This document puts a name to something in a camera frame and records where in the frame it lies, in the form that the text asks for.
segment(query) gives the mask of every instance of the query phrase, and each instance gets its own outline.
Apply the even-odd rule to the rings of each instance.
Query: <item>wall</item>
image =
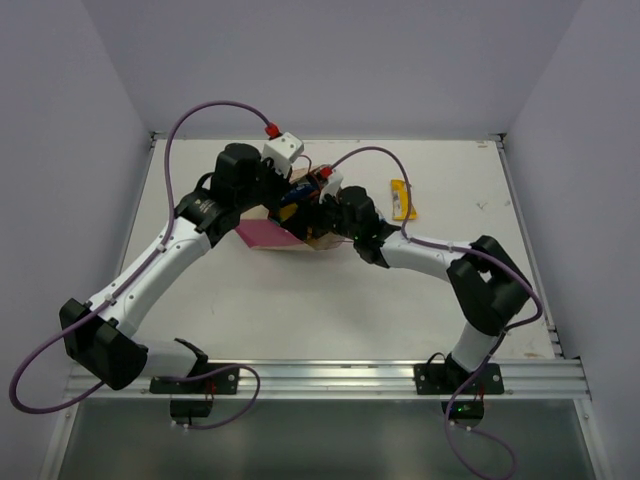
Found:
[[[147,127],[229,98],[317,137],[506,131],[580,0],[84,0]],[[245,112],[191,136],[254,136]]]
[[[560,339],[580,355],[619,478],[640,420],[640,2],[586,0],[507,137]]]
[[[13,410],[11,374],[70,296],[113,275],[149,138],[79,0],[1,2],[0,65],[0,478],[21,480],[37,477],[55,416]],[[59,402],[69,366],[53,347],[22,398]]]

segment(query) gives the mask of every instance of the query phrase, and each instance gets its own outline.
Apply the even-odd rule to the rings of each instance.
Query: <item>black mounting bracket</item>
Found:
[[[193,425],[194,418],[207,418],[213,409],[213,400],[171,400],[169,415],[178,423]]]
[[[443,363],[418,363],[413,366],[413,380],[418,395],[451,395],[460,384],[448,380],[446,366]],[[480,387],[484,387],[485,395],[504,394],[504,383],[500,365],[489,363],[482,370],[478,378],[465,389],[463,395],[475,395]]]
[[[198,374],[212,372],[218,368],[232,365],[230,363],[207,363]],[[201,382],[167,382],[154,378],[149,385],[149,393],[157,395],[235,395],[238,391],[240,368],[231,368],[218,373]]]

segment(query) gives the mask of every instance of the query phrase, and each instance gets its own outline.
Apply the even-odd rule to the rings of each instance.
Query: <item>purple cable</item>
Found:
[[[409,176],[407,175],[407,171],[404,168],[404,165],[402,165],[402,162],[400,161],[400,159],[393,152],[391,152],[390,150],[387,150],[386,148],[377,147],[377,146],[360,147],[360,148],[357,148],[357,149],[347,153],[346,155],[344,155],[343,157],[338,159],[331,166],[331,168],[336,168],[342,162],[347,160],[348,158],[351,158],[352,156],[354,156],[354,155],[356,155],[358,153],[367,152],[367,151],[382,152],[382,153],[388,155],[389,157],[391,157],[393,159],[393,161],[396,163],[396,165],[398,165],[398,168],[400,169],[400,172],[402,173],[402,177],[404,179],[405,185],[407,185],[407,199],[408,199],[408,203],[409,203],[409,208],[407,208],[407,215],[404,217],[404,220],[402,220],[402,224],[400,226],[400,232],[402,233],[404,238],[406,238],[411,243],[415,243],[417,245],[422,245],[423,247],[435,248],[435,249],[438,249],[438,250],[449,250],[449,248],[450,248],[449,245],[440,244],[440,243],[434,243],[434,242],[428,242],[426,240],[420,240],[420,239],[417,239],[417,238],[412,238],[407,233],[407,222],[409,221],[409,214],[410,214],[411,208],[413,206],[413,202],[412,202],[412,199],[411,199],[411,182],[409,181]],[[476,257],[482,258],[483,260],[486,260],[486,261],[494,264],[495,266],[499,267],[512,280],[518,282],[518,284],[527,292],[527,295],[529,295],[529,297],[531,297],[531,299],[533,300],[533,302],[536,305],[536,313],[533,316],[531,316],[530,318],[527,318],[525,320],[521,320],[519,322],[513,323],[511,325],[507,325],[504,328],[503,334],[500,336],[498,342],[493,347],[493,349],[491,350],[489,355],[487,355],[487,357],[483,360],[483,362],[476,369],[476,371],[473,372],[473,374],[462,385],[460,385],[460,387],[458,387],[458,389],[453,393],[453,395],[451,395],[451,398],[449,399],[449,403],[447,404],[447,411],[446,411],[446,414],[445,414],[445,434],[446,434],[446,437],[447,437],[447,442],[449,443],[449,446],[451,447],[451,450],[453,451],[455,456],[458,457],[458,460],[460,460],[460,462],[471,473],[473,473],[474,475],[476,475],[476,476],[478,476],[480,478],[483,478],[485,480],[508,480],[509,478],[511,478],[513,476],[513,474],[515,473],[515,471],[517,469],[517,457],[516,457],[516,454],[513,451],[513,449],[505,441],[499,439],[498,437],[496,437],[494,435],[491,435],[490,433],[487,433],[487,432],[484,432],[484,431],[478,430],[478,429],[473,429],[472,430],[472,432],[477,433],[478,435],[481,435],[481,436],[483,436],[485,438],[488,438],[490,440],[493,440],[496,443],[498,443],[499,445],[502,445],[505,448],[505,450],[507,450],[507,452],[509,453],[509,456],[511,457],[511,468],[509,469],[509,472],[507,472],[507,474],[505,476],[503,476],[503,477],[490,477],[490,476],[487,476],[487,475],[483,474],[482,472],[480,472],[479,470],[477,470],[476,468],[474,468],[469,462],[467,462],[467,460],[464,458],[462,453],[460,453],[458,448],[453,443],[453,438],[451,437],[451,429],[449,428],[449,417],[450,417],[450,414],[451,414],[451,408],[452,408],[453,404],[455,403],[455,399],[458,397],[458,395],[460,395],[460,393],[462,393],[466,388],[468,388],[475,381],[475,379],[478,378],[478,376],[482,373],[484,368],[489,363],[489,360],[491,359],[491,356],[495,353],[495,351],[498,349],[498,347],[500,347],[500,345],[502,344],[502,341],[504,340],[504,335],[506,334],[506,332],[508,332],[509,330],[512,330],[514,328],[521,327],[523,325],[528,325],[530,323],[535,322],[540,317],[542,317],[542,314],[544,313],[544,307],[542,305],[542,301],[540,300],[540,297],[538,297],[538,295],[531,288],[529,283],[524,278],[522,278],[520,275],[518,275],[512,268],[510,268],[508,265],[506,265],[504,262],[498,260],[497,258],[492,257],[491,255],[488,255],[488,254],[486,254],[484,252],[480,252],[478,250],[474,250],[472,248],[452,246],[451,250],[454,251],[454,252],[458,252],[458,253],[475,255]]]
[[[167,188],[167,199],[169,201],[169,223],[167,225],[167,230],[165,231],[165,234],[162,237],[162,240],[160,242],[160,244],[163,246],[166,246],[166,244],[169,242],[171,233],[173,232],[173,225],[175,223],[175,217],[173,212],[175,208],[175,202],[173,199],[173,187],[171,186],[171,171],[169,167],[170,167],[171,145],[173,144],[173,140],[176,136],[178,128],[180,128],[180,126],[184,123],[184,121],[194,113],[199,112],[200,110],[203,110],[208,107],[215,107],[215,106],[222,106],[222,105],[248,110],[256,114],[265,123],[265,125],[267,126],[271,125],[271,122],[269,122],[269,119],[258,109],[244,103],[234,102],[230,100],[219,100],[219,101],[201,103],[200,105],[196,105],[195,107],[190,109],[188,112],[186,112],[184,115],[182,115],[182,117],[180,117],[180,119],[175,123],[175,125],[171,128],[169,132],[169,135],[167,137],[167,144],[164,150],[164,176],[165,176],[165,185]],[[127,289],[133,282],[135,282],[136,279],[142,274],[142,272],[144,272],[147,269],[147,267],[151,264],[151,262],[153,262],[153,260],[159,254],[160,254],[159,250],[154,250],[144,260],[144,262],[142,262],[140,266],[129,276],[129,278],[127,278],[122,283],[122,285],[120,285],[120,287],[118,287],[113,292],[112,294],[113,298],[114,299],[117,298],[125,289]],[[86,317],[82,318],[81,320],[74,323],[73,325],[65,328],[59,333],[53,335],[47,341],[42,343],[22,361],[22,363],[18,366],[18,368],[14,372],[13,377],[11,378],[11,382],[9,383],[9,401],[17,410],[20,410],[21,412],[24,412],[24,413],[33,414],[33,415],[58,412],[60,410],[68,408],[84,400],[85,398],[87,398],[89,395],[91,395],[93,392],[95,392],[96,390],[98,390],[100,387],[104,385],[104,382],[98,382],[96,385],[91,387],[86,392],[78,395],[75,398],[72,398],[71,400],[65,403],[61,403],[60,405],[55,405],[53,407],[44,407],[44,408],[29,407],[28,405],[25,405],[24,403],[22,403],[18,398],[18,383],[20,382],[20,378],[22,377],[26,369],[29,367],[29,365],[47,348],[49,348],[51,345],[53,345],[57,341],[63,339],[65,336],[69,335],[70,333],[76,331],[78,328],[82,327],[87,322],[91,321],[100,312],[102,312],[105,308],[107,308],[107,306],[109,306],[108,301],[101,303],[95,310],[89,313]],[[257,375],[255,370],[251,369],[251,372],[254,375]],[[255,398],[252,400],[252,402],[250,402],[249,408],[251,405],[253,405],[253,403],[255,403]]]
[[[227,425],[231,422],[233,422],[234,420],[237,420],[238,418],[240,418],[242,415],[244,415],[245,413],[247,413],[251,407],[253,407],[256,403],[256,400],[258,399],[258,394],[260,393],[260,375],[258,375],[258,372],[256,372],[253,368],[251,368],[249,365],[243,365],[243,364],[232,364],[232,365],[226,365],[224,367],[220,367],[217,368],[211,372],[207,372],[207,373],[203,373],[202,375],[196,375],[195,377],[187,377],[187,378],[183,378],[183,377],[161,377],[160,380],[165,381],[165,382],[180,382],[180,383],[190,383],[190,382],[200,382],[202,380],[206,380],[210,377],[213,377],[214,375],[217,375],[218,373],[224,373],[227,372],[229,370],[234,370],[236,368],[240,368],[242,370],[247,370],[249,372],[251,372],[251,374],[256,377],[256,390],[253,393],[253,397],[251,397],[251,400],[249,400],[247,402],[247,404],[242,407],[242,409],[240,409],[237,413],[234,413],[233,415],[231,415],[229,418],[226,418],[224,420],[220,420],[219,422],[216,423],[211,423],[209,425],[187,425],[184,424],[185,427],[187,427],[189,430],[213,430],[214,428],[219,428],[222,427],[224,425]]]
[[[311,167],[313,167],[313,161],[311,160],[311,158],[309,158],[309,156],[307,155],[298,155],[298,158],[304,158],[307,162],[309,162],[309,169],[307,170],[307,173],[309,173],[311,171]]]

